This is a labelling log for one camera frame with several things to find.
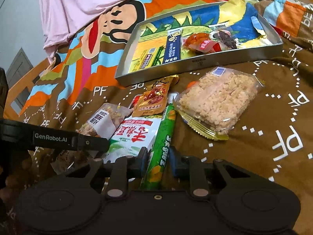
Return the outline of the green corn sausage stick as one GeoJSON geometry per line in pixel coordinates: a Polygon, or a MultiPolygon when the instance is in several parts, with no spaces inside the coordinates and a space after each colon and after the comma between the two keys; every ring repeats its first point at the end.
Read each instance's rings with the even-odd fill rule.
{"type": "Polygon", "coordinates": [[[150,151],[148,168],[140,184],[140,190],[157,190],[163,176],[176,123],[174,105],[169,104],[163,112],[156,139],[150,151]]]}

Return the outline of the nut bar clear wrapper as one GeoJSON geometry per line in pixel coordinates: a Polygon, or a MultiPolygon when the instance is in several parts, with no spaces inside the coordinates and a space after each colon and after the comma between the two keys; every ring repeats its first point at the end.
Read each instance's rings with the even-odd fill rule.
{"type": "MultiPolygon", "coordinates": [[[[129,108],[106,102],[76,132],[85,136],[110,139],[121,122],[131,113],[129,108]]],[[[56,174],[62,174],[94,159],[97,154],[98,151],[94,150],[63,150],[51,166],[56,174]]]]}

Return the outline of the blue snack bar packet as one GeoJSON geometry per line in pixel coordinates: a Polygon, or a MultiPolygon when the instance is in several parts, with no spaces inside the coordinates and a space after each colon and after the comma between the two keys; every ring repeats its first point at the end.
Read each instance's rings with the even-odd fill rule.
{"type": "Polygon", "coordinates": [[[168,31],[163,64],[180,60],[182,30],[182,28],[176,28],[168,31]]]}

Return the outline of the dark meat snack clear packet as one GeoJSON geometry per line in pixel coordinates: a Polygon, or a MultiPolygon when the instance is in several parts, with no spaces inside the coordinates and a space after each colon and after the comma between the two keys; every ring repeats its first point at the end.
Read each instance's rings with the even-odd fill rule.
{"type": "Polygon", "coordinates": [[[237,49],[237,44],[239,44],[237,34],[239,31],[233,30],[226,24],[215,25],[211,27],[211,30],[209,38],[218,42],[222,51],[237,49]]]}

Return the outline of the white red rice cracker packet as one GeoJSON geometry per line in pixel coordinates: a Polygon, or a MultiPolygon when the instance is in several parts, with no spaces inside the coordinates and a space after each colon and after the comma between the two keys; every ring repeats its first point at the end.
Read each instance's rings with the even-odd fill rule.
{"type": "Polygon", "coordinates": [[[138,156],[142,147],[150,150],[156,139],[161,120],[161,113],[125,118],[109,140],[109,150],[102,155],[103,162],[114,163],[123,156],[138,156]]]}

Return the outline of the orange brown date snack packet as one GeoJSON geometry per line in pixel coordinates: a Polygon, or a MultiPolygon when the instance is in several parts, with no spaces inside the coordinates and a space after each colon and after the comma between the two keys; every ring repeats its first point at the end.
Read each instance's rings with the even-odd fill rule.
{"type": "Polygon", "coordinates": [[[133,117],[153,116],[165,110],[168,92],[171,86],[177,84],[179,75],[165,76],[156,80],[139,98],[133,108],[133,117]]]}

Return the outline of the rice crispy cake packet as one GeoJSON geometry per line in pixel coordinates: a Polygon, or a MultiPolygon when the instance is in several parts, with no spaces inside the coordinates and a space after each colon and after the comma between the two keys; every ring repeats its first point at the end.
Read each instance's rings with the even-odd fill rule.
{"type": "Polygon", "coordinates": [[[207,139],[226,141],[228,132],[264,86],[255,75],[216,67],[181,92],[173,104],[195,132],[207,139]]]}

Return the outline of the colourful monkey print blanket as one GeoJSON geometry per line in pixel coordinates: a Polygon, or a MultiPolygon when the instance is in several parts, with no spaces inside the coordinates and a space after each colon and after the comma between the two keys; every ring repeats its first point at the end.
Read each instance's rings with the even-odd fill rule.
{"type": "MultiPolygon", "coordinates": [[[[225,142],[211,141],[180,117],[172,144],[183,155],[210,162],[221,158],[294,191],[301,201],[298,234],[312,234],[312,10],[288,0],[247,0],[283,41],[271,60],[233,64],[265,82],[225,142]]],[[[82,56],[82,28],[56,52],[56,67],[33,87],[20,121],[78,129],[104,102],[129,105],[147,83],[123,88],[114,75],[128,30],[103,35],[97,56],[82,56]]]]}

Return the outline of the metal tray with cartoon lining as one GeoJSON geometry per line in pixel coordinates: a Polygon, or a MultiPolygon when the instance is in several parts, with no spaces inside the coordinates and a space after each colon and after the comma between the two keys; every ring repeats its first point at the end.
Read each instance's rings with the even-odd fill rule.
{"type": "Polygon", "coordinates": [[[282,51],[274,28],[245,0],[194,5],[139,23],[115,78],[123,86],[246,61],[282,51]]]}

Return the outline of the red orange snack packet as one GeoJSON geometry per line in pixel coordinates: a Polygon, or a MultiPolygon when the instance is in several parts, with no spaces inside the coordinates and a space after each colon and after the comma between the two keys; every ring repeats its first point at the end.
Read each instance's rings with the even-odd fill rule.
{"type": "Polygon", "coordinates": [[[220,52],[221,48],[218,42],[212,41],[208,33],[191,34],[184,42],[183,46],[196,54],[209,54],[220,52]]]}

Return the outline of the pink bed sheet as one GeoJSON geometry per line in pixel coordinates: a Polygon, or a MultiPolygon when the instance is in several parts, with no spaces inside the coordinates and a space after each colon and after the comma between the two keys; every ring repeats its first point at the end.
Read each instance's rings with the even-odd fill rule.
{"type": "Polygon", "coordinates": [[[43,48],[49,61],[58,46],[94,18],[124,0],[39,0],[43,48]]]}

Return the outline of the wooden bed frame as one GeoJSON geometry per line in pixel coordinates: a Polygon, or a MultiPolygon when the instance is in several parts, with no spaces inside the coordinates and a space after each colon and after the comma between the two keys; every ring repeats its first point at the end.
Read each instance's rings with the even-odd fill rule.
{"type": "Polygon", "coordinates": [[[5,106],[4,106],[4,119],[10,119],[10,120],[18,120],[19,114],[11,107],[11,103],[17,98],[17,96],[25,89],[27,88],[29,91],[32,90],[34,87],[33,80],[39,76],[43,71],[45,71],[49,67],[50,63],[48,59],[46,58],[41,63],[39,63],[37,66],[35,66],[33,69],[28,71],[23,77],[21,77],[20,80],[15,83],[14,86],[12,86],[8,90],[5,106]]]}

